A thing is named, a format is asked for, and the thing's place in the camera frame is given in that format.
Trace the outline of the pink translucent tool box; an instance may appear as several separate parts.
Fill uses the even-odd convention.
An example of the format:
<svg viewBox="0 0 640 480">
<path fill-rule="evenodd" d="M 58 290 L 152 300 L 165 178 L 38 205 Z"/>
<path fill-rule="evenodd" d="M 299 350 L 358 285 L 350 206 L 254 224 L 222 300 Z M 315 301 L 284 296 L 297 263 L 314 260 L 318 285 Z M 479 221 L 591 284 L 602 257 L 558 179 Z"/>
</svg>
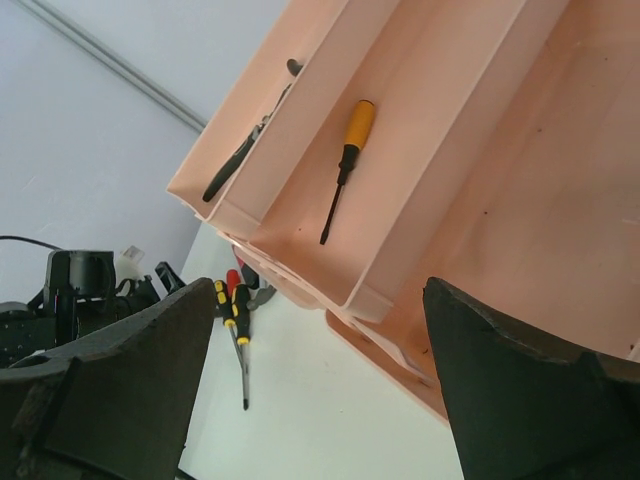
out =
<svg viewBox="0 0 640 480">
<path fill-rule="evenodd" d="M 626 357 L 639 337 L 639 5 L 566 7 L 438 230 L 379 323 L 318 304 L 251 246 L 303 153 L 221 228 L 278 290 L 435 415 L 446 409 L 422 291 L 431 277 L 539 329 Z"/>
</svg>

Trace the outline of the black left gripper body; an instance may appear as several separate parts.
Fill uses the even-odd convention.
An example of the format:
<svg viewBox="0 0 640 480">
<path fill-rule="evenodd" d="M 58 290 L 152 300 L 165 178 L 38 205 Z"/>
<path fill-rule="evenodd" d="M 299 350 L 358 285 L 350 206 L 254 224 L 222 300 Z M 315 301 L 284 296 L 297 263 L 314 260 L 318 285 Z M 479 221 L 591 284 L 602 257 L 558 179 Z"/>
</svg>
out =
<svg viewBox="0 0 640 480">
<path fill-rule="evenodd" d="M 151 276 L 116 278 L 112 251 L 54 250 L 29 310 L 53 321 L 55 343 L 63 345 L 160 300 Z"/>
</svg>

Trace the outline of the black needle nose pliers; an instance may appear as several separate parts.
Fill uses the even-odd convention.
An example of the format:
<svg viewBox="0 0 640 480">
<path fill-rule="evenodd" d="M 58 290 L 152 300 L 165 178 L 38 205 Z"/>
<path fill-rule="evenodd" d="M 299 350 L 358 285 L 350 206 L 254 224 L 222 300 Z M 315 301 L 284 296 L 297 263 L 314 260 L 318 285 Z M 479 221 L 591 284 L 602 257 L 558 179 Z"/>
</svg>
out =
<svg viewBox="0 0 640 480">
<path fill-rule="evenodd" d="M 219 192 L 219 190 L 225 185 L 225 183 L 230 179 L 232 174 L 240 167 L 240 165 L 243 163 L 244 159 L 250 152 L 251 148 L 253 147 L 254 143 L 258 140 L 262 131 L 269 123 L 272 115 L 275 113 L 275 110 L 282 102 L 291 86 L 292 84 L 289 83 L 285 87 L 285 89 L 281 92 L 273 110 L 269 114 L 265 115 L 261 119 L 261 121 L 252 128 L 243 143 L 218 170 L 202 195 L 202 200 L 204 202 L 210 202 Z"/>
</svg>

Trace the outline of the orange handled screwdriver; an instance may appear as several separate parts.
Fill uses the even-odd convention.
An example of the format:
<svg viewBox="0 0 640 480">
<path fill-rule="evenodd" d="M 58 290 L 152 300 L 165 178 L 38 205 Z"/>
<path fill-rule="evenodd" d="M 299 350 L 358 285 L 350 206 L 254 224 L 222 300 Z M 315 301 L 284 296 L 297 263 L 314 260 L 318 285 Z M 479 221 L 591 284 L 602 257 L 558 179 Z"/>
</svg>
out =
<svg viewBox="0 0 640 480">
<path fill-rule="evenodd" d="M 375 105 L 367 99 L 359 100 L 347 125 L 341 160 L 338 164 L 339 174 L 336 181 L 329 213 L 320 236 L 319 243 L 325 245 L 330 234 L 332 220 L 339 202 L 341 191 L 356 166 L 357 159 L 366 145 L 375 119 Z"/>
</svg>

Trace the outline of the red black screwdriver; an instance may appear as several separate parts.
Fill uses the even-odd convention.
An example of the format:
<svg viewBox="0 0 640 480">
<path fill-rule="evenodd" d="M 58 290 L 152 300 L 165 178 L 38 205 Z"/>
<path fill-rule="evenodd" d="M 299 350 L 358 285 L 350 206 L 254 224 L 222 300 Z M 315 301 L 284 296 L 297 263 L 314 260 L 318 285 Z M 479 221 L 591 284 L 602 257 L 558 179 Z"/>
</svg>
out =
<svg viewBox="0 0 640 480">
<path fill-rule="evenodd" d="M 236 269 L 229 269 L 226 273 L 226 285 L 228 292 L 232 293 L 236 286 L 241 282 L 240 274 Z"/>
</svg>

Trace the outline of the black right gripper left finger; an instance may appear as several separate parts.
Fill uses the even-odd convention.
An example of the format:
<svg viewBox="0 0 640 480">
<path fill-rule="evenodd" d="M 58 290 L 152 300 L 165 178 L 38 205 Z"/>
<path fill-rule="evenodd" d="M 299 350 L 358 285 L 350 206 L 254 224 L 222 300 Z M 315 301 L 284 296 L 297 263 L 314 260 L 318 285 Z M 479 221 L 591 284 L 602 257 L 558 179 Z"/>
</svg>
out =
<svg viewBox="0 0 640 480">
<path fill-rule="evenodd" d="M 210 279 L 1 371 L 4 479 L 175 477 L 214 322 Z"/>
</svg>

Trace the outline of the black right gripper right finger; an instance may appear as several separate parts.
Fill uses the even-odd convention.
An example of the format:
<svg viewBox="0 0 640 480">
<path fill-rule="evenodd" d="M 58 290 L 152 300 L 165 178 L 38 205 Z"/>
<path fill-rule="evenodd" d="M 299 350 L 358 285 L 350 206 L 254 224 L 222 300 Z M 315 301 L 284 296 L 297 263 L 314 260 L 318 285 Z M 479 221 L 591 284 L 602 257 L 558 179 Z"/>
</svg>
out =
<svg viewBox="0 0 640 480">
<path fill-rule="evenodd" d="M 639 365 L 502 313 L 443 279 L 423 291 L 467 479 L 636 479 Z"/>
</svg>

